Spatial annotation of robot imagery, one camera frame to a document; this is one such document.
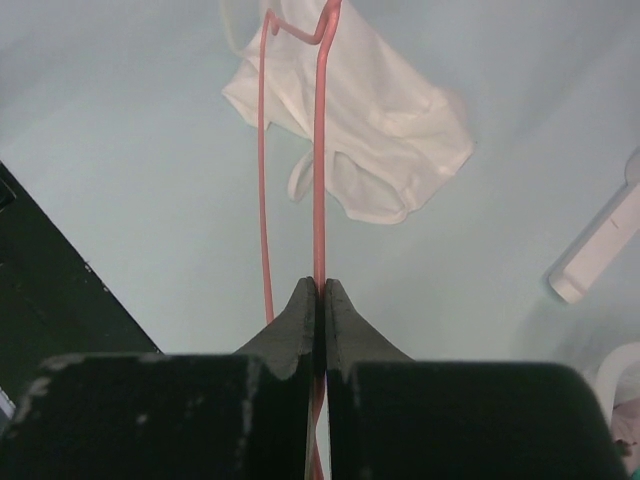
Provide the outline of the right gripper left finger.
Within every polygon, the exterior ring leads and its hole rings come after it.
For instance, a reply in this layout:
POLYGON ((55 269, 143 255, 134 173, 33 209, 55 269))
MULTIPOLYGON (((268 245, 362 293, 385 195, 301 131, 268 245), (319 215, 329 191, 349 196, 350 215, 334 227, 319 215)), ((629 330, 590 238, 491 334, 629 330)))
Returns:
POLYGON ((1 439, 5 479, 309 479, 316 288, 227 355, 46 360, 1 439))

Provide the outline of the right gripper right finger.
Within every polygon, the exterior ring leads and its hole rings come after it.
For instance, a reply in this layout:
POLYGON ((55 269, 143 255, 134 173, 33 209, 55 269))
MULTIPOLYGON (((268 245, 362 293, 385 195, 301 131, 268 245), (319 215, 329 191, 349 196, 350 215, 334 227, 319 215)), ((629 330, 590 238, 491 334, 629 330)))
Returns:
POLYGON ((554 363, 417 361, 325 287, 335 479, 623 479, 596 397, 554 363))

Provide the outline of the white tank top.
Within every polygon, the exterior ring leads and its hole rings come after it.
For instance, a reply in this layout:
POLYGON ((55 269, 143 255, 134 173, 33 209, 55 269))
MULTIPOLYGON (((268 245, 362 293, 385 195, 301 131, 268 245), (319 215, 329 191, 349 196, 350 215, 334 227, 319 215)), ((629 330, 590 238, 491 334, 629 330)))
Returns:
MULTIPOLYGON (((254 35, 223 94, 251 126, 258 89, 265 123, 313 136, 317 51, 282 32, 270 37, 259 71, 254 35)), ((470 158, 474 142, 462 106, 429 83, 349 3, 341 5, 328 55, 325 186, 354 220, 397 224, 470 158)))

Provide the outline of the pink wire hanger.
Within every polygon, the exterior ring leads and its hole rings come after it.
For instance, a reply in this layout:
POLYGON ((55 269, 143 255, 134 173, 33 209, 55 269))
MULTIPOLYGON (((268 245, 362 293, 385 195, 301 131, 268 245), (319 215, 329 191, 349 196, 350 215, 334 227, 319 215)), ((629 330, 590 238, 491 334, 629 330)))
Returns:
POLYGON ((274 320, 271 269, 269 259, 266 216, 266 171, 265 171, 265 74, 267 37, 285 31, 297 39, 319 47, 316 61, 315 110, 313 121, 313 267, 316 291, 316 306, 324 303, 326 285, 326 212, 325 212, 325 127, 326 127, 326 81, 329 52, 338 28, 342 3, 328 1, 319 16, 313 33, 306 33, 279 18, 272 9, 267 9, 259 47, 258 87, 258 172, 259 172, 259 218, 261 261, 265 317, 268 323, 274 320))

